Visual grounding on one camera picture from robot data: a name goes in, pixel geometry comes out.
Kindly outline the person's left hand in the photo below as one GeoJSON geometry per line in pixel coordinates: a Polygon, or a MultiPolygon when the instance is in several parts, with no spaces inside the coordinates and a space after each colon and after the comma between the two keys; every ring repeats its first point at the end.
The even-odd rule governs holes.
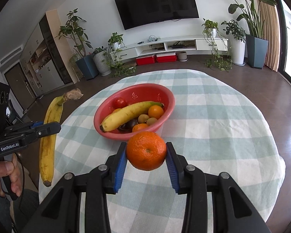
{"type": "MultiPolygon", "coordinates": [[[[8,176],[11,180],[11,190],[18,196],[22,193],[22,178],[20,168],[18,166],[17,156],[13,154],[12,161],[0,162],[0,178],[8,176]]],[[[1,188],[0,182],[0,196],[4,197],[5,194],[1,188]]]]}

